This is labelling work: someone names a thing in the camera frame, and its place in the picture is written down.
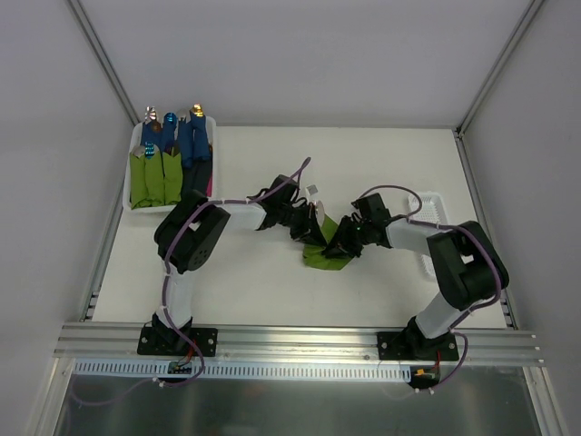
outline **pink object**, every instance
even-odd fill
[[[206,195],[208,195],[209,197],[212,197],[212,177],[213,177],[213,171],[212,171],[212,175],[210,176],[210,181],[208,182],[208,189],[206,190]]]

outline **gray floor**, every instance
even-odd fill
[[[110,399],[137,379],[82,376],[75,392]],[[145,384],[114,406],[65,402],[57,435],[536,435],[520,370],[463,369],[435,395],[376,382],[201,380]]]

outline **white wall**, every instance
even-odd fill
[[[121,182],[131,126],[64,1],[0,14],[0,433],[24,434]]]
[[[581,2],[548,1],[467,135],[521,327],[544,343],[571,434],[581,431],[580,22]]]
[[[84,0],[138,112],[457,126],[529,0]]]

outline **green cloth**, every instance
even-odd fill
[[[331,220],[328,215],[325,215],[325,221],[323,221],[320,230],[325,240],[327,240],[327,243],[333,238],[338,227],[337,223]],[[351,259],[327,259],[321,254],[324,249],[325,247],[305,245],[305,248],[302,250],[304,264],[310,268],[317,268],[318,270],[338,271],[342,270],[347,263],[351,262]]]
[[[137,157],[129,154],[129,169],[131,171],[131,208],[151,206],[147,198],[145,186],[145,156]]]
[[[165,186],[165,204],[177,204],[182,197],[182,154],[171,156],[163,153],[163,184]]]
[[[156,148],[155,154],[145,159],[145,186],[147,186],[147,198],[152,207],[163,206],[165,203],[165,189],[163,188],[162,154]]]

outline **white tray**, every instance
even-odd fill
[[[129,152],[142,140],[143,124],[139,123],[133,128],[131,142],[129,143]],[[206,115],[206,130],[208,132],[208,141],[212,145],[212,198],[216,198],[218,192],[216,189],[216,180],[218,179],[218,141],[216,134],[216,120]],[[127,167],[125,168],[125,181],[123,182],[123,208],[128,213],[168,213],[175,205],[158,206],[158,207],[139,207],[131,208],[131,168],[129,166],[129,155],[127,156]]]
[[[413,220],[427,221],[428,223],[448,224],[448,214],[444,199],[439,193],[418,193],[421,198],[421,211],[411,218]],[[415,211],[418,208],[418,200],[413,195],[408,197],[409,210]],[[419,262],[424,272],[430,280],[436,280],[436,271],[432,258],[425,254],[418,254]]]

